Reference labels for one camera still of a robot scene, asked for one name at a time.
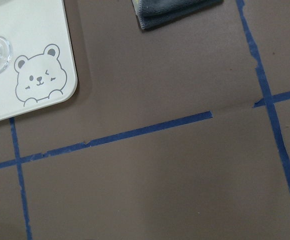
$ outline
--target blue painter's tape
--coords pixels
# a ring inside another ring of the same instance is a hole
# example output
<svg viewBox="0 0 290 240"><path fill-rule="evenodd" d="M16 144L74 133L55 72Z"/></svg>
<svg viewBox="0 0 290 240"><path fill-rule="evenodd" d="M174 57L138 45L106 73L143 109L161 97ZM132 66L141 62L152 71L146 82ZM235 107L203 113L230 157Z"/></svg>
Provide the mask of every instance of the blue painter's tape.
<svg viewBox="0 0 290 240"><path fill-rule="evenodd" d="M287 184L289 187L289 192L290 192L290 158L285 148L279 118L278 118L275 105L274 105L274 99L270 90L270 86L267 81L267 77L264 71L264 67L261 61L261 56L260 56L258 47L256 45L256 42L254 41L252 33L244 17L244 13L243 13L243 7L245 5L244 0L236 0L236 4L238 7L240 19L243 25L243 29L245 32L246 40L248 42L250 53L257 61L257 67L255 69L257 73L257 78L259 81L259 85L261 87L261 91L263 94L263 101L267 109L270 124L272 127L272 131L274 133L274 138L276 141L279 156L283 165L285 177L286 177Z"/></svg>
<svg viewBox="0 0 290 240"><path fill-rule="evenodd" d="M272 97L273 97L274 103L279 103L279 102L283 102L286 100L290 100L290 91L283 92L283 93L274 95ZM255 102L255 104L254 104L254 108L258 108L258 107L262 107L262 106L265 106L264 98L262 98L258 102Z"/></svg>
<svg viewBox="0 0 290 240"><path fill-rule="evenodd" d="M142 128L138 128L138 129L131 130L131 131L126 131L126 132L121 132L121 133L106 136L106 137L101 137L98 139L91 140L88 143L81 142L81 143L77 143L74 145L57 148L54 150L47 151L44 154L43 153L33 154L30 156L26 156L26 157L21 158L21 162L28 163L31 161L45 159L45 158L52 157L52 156L67 154L67 153L71 153L71 152L85 149L85 148L95 147L98 145L108 144L111 142L136 137L139 135L149 134L149 133L161 131L164 129L175 128L178 126L182 126L182 125L186 125L186 124L190 124L190 123L195 123L195 122L199 122L202 120L211 119L212 117L213 117L213 115L210 111L198 113L195 115L186 116L186 117L158 123L158 124L151 125L151 126L142 127Z"/></svg>
<svg viewBox="0 0 290 240"><path fill-rule="evenodd" d="M16 166L17 166L17 173L18 173L18 182L20 186L20 196L21 196L21 202L22 202L22 207L23 207L23 215L25 219L27 240L33 240L22 164L18 162Z"/></svg>
<svg viewBox="0 0 290 240"><path fill-rule="evenodd" d="M12 137L13 146L14 146L15 163L17 166L18 182L20 186L20 196L21 196L21 202L22 202L22 207L23 207L23 215L24 215L24 220L25 220L27 240L33 240L32 230L31 230L31 225L30 225L29 209L28 209L28 203L27 203L26 191L25 191L24 175L23 175L21 156L20 156L20 148L19 148L19 142L18 142L16 127L15 127L15 119L13 117L9 119L9 124L10 124L10 132L11 132L11 137Z"/></svg>
<svg viewBox="0 0 290 240"><path fill-rule="evenodd" d="M19 148L19 141L17 139L16 127L15 127L15 119L13 117L11 117L9 119L9 125L10 125L11 138L13 140L15 158L19 159L21 157L20 156L20 148Z"/></svg>
<svg viewBox="0 0 290 240"><path fill-rule="evenodd" d="M4 162L0 162L0 169L4 169L4 168L8 168L11 166L16 165L16 160L9 160L9 161L4 161Z"/></svg>

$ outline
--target gray cloth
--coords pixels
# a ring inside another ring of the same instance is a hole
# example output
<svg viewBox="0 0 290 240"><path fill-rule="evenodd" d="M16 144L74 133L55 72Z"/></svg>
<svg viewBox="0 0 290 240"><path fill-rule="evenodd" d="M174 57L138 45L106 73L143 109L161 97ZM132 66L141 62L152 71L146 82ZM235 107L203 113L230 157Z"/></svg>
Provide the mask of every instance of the gray cloth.
<svg viewBox="0 0 290 240"><path fill-rule="evenodd" d="M140 27L149 29L223 0L133 0Z"/></svg>

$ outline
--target brown floor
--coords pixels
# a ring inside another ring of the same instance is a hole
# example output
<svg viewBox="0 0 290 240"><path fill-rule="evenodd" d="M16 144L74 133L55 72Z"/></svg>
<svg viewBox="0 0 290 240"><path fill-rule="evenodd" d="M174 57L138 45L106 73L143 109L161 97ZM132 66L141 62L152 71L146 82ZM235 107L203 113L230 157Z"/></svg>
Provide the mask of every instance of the brown floor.
<svg viewBox="0 0 290 240"><path fill-rule="evenodd" d="M21 157L211 111L213 118L22 165L33 240L290 240L290 193L236 1L151 31L130 0L65 0L79 85L15 117ZM290 91L290 1L245 0L273 95ZM275 104L290 157L290 100ZM13 160L8 120L0 163ZM0 169L0 240L27 238Z"/></svg>

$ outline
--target bear ear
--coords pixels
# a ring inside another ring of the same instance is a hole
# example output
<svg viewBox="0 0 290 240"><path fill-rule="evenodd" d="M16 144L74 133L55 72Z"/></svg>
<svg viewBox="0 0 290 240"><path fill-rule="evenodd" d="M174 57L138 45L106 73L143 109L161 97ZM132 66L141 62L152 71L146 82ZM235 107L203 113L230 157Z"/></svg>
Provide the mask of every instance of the bear ear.
<svg viewBox="0 0 290 240"><path fill-rule="evenodd" d="M15 68L15 71L16 72L20 72L21 71L21 68L24 66L24 64L28 61L29 59L24 56L24 55L21 55L19 56L16 61L15 61L15 64L14 64L14 68Z"/></svg>
<svg viewBox="0 0 290 240"><path fill-rule="evenodd" d="M60 48L55 44L47 45L44 49L44 55L51 55L52 57L58 59L60 55Z"/></svg>

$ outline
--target bear face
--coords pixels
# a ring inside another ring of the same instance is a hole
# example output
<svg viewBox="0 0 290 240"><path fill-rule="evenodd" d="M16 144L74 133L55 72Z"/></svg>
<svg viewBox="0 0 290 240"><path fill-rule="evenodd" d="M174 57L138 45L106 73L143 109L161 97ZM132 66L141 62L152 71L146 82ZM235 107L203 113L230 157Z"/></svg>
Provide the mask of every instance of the bear face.
<svg viewBox="0 0 290 240"><path fill-rule="evenodd" d="M63 94L67 73L58 60L59 55L59 47L49 44L42 54L31 58L21 55L16 59L14 68L18 75L15 93L24 106L28 100L38 102L50 98L55 91Z"/></svg>

